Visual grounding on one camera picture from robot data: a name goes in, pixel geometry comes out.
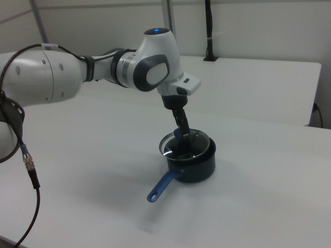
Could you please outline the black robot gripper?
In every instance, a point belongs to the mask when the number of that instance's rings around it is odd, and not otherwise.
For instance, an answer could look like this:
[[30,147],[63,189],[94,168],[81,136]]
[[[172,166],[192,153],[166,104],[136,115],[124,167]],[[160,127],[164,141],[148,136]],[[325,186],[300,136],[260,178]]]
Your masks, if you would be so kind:
[[182,95],[161,96],[166,109],[172,110],[175,122],[182,135],[190,132],[189,123],[184,111],[184,106],[188,103],[188,97]]

